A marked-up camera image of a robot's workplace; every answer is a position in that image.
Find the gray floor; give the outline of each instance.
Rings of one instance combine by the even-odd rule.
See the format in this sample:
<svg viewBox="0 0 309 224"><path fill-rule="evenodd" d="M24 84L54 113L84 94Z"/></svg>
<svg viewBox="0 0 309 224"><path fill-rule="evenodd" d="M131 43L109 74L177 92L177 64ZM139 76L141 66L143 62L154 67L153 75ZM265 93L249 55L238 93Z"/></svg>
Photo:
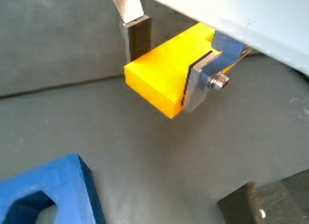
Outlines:
<svg viewBox="0 0 309 224"><path fill-rule="evenodd" d="M0 179L78 152L107 223L222 224L217 201L309 168L309 84L245 59L222 93L169 120L111 79L0 100Z"/></svg>

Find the yellow foam block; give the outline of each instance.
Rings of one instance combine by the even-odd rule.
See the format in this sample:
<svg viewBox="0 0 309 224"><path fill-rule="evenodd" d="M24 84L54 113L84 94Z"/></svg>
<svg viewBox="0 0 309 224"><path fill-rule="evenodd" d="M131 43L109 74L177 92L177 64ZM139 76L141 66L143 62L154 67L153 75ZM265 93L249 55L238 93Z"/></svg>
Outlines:
<svg viewBox="0 0 309 224"><path fill-rule="evenodd" d="M217 52L214 34L210 26L198 23L125 66L127 84L169 118L182 110L190 65L210 51Z"/></svg>

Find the hole in blue block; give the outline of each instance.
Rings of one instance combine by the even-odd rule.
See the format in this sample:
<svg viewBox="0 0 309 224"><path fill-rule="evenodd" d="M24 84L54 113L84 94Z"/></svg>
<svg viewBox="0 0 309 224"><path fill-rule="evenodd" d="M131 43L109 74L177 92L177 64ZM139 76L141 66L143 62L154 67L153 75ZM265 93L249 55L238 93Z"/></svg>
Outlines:
<svg viewBox="0 0 309 224"><path fill-rule="evenodd" d="M47 207L39 214L35 224L52 224L56 218L56 205Z"/></svg>
<svg viewBox="0 0 309 224"><path fill-rule="evenodd" d="M54 205L55 202L46 193L38 191L14 202L3 224L35 224L40 212Z"/></svg>

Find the blue foam block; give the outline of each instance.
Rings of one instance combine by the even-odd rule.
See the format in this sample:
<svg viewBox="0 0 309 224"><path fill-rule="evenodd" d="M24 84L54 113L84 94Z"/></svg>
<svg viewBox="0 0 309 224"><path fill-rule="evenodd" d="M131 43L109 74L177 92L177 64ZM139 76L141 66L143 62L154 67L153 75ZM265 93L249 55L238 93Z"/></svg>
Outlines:
<svg viewBox="0 0 309 224"><path fill-rule="evenodd" d="M106 224L91 170L78 154L0 182L2 224L35 224L54 204L55 224Z"/></svg>

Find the bolt head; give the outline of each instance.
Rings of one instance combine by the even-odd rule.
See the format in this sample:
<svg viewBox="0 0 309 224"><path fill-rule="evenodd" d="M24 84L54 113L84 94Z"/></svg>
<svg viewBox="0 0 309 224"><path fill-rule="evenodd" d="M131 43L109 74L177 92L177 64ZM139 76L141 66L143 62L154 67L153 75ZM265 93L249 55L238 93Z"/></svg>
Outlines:
<svg viewBox="0 0 309 224"><path fill-rule="evenodd" d="M217 74L212 79L210 79L210 88L221 91L225 89L225 87L229 84L229 77L224 74Z"/></svg>

